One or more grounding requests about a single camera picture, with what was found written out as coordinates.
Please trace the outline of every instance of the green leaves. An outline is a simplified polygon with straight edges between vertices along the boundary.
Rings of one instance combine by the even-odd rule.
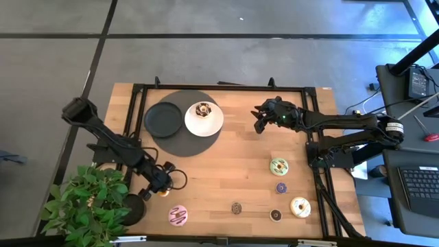
[[[61,199],[60,187],[57,185],[51,185],[49,189],[50,194],[57,200]]]
[[[65,246],[112,246],[109,243],[126,229],[121,223],[130,210],[123,207],[128,188],[121,172],[78,167],[64,192],[52,185],[54,200],[45,204],[41,219],[48,220],[43,231],[56,229],[65,235]]]

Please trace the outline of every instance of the pink frosted donut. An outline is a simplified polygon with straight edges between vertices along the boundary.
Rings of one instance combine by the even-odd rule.
[[[171,225],[183,226],[187,221],[187,210],[181,205],[175,206],[169,211],[167,218]]]

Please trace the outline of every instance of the wooden tabletop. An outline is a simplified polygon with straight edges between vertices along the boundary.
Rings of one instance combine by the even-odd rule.
[[[122,133],[125,126],[132,84],[115,84],[105,124],[114,132]],[[174,90],[148,90],[145,112]],[[224,125],[217,141],[206,151],[192,157],[176,157],[162,151],[150,134],[142,127],[142,146],[158,148],[158,164],[170,161],[189,177],[187,186],[173,190],[167,197],[156,194],[146,202],[146,216],[128,233],[142,235],[214,235],[235,237],[322,237],[313,175],[307,165],[303,132],[267,126],[262,134],[254,131],[255,118],[250,114],[253,106],[277,95],[301,107],[300,93],[261,91],[203,91],[209,94],[224,113]],[[318,88],[320,112],[336,114],[333,92]],[[131,130],[139,109],[140,95],[134,109]],[[340,136],[339,130],[325,134]],[[272,158],[280,157],[289,163],[285,176],[270,172]],[[353,179],[341,169],[331,169],[339,208],[357,231],[364,234]],[[183,177],[172,175],[174,186],[183,183]],[[287,185],[286,194],[275,192],[276,183]],[[131,192],[138,193],[147,187],[143,177],[133,176]],[[311,204],[311,215],[297,218],[289,209],[291,200],[304,197]],[[231,213],[232,203],[242,205],[242,213]],[[183,205],[189,212],[183,227],[172,226],[167,219],[169,210]],[[280,222],[272,222],[269,212],[278,209],[283,214]],[[330,233],[333,233],[331,211],[326,205]]]

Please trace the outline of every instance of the black plate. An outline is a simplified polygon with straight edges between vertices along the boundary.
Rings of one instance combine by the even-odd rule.
[[[153,105],[143,121],[146,130],[153,137],[169,137],[181,127],[183,118],[180,109],[172,103],[161,102]]]

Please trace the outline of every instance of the green frosted donut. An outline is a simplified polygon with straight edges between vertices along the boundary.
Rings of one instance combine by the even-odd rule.
[[[273,158],[270,171],[276,176],[284,176],[288,172],[288,162],[283,158]]]

